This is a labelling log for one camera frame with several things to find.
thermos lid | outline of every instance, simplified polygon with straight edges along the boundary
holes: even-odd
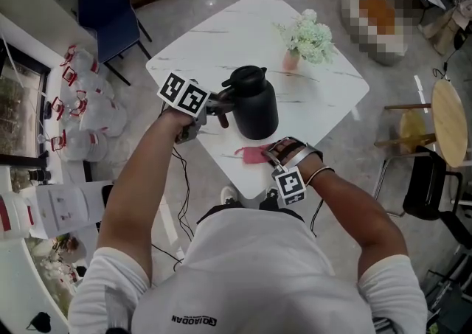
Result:
[[[267,68],[258,66],[241,66],[234,70],[230,78],[221,85],[224,88],[231,86],[240,97],[252,97],[266,88],[266,71]]]

bracelet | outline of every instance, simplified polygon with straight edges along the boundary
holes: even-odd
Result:
[[[313,178],[315,178],[318,174],[320,174],[321,172],[324,172],[325,170],[331,170],[332,172],[334,172],[334,169],[332,167],[329,167],[329,166],[322,167],[321,169],[318,169],[316,172],[314,172],[310,176],[310,178],[308,179],[308,182],[305,184],[305,186],[308,186]]]

white flower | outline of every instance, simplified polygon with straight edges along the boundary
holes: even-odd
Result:
[[[305,9],[303,10],[302,15],[314,22],[316,22],[316,12],[313,9]]]
[[[331,62],[336,53],[331,30],[316,23],[316,12],[306,9],[289,27],[276,25],[289,50],[296,50],[311,63]]]

white t-shirt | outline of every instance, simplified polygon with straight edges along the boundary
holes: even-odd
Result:
[[[70,334],[424,334],[426,301],[408,257],[374,264],[352,285],[337,279],[300,220],[227,209],[203,220],[183,265],[157,288],[128,255],[99,248],[69,309]]]

pink cloth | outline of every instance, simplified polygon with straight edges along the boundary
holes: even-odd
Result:
[[[236,150],[235,155],[243,152],[243,162],[245,164],[263,164],[269,161],[262,153],[263,150],[270,147],[272,144],[260,145],[259,147],[242,147]]]

